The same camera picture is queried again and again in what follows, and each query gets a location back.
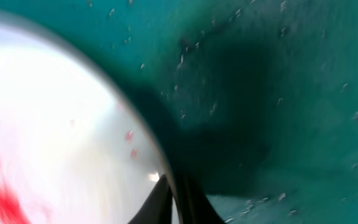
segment white plate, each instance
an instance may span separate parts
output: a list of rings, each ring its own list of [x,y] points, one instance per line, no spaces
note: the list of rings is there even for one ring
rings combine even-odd
[[[13,209],[3,206],[8,199],[17,205],[13,215],[0,212],[0,223],[127,223],[169,170],[154,138],[81,54],[22,19],[3,18],[0,210]]]

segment green table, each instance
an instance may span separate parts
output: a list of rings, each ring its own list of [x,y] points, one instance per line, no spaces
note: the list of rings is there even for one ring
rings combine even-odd
[[[0,9],[100,64],[224,220],[358,223],[358,1],[0,0]]]

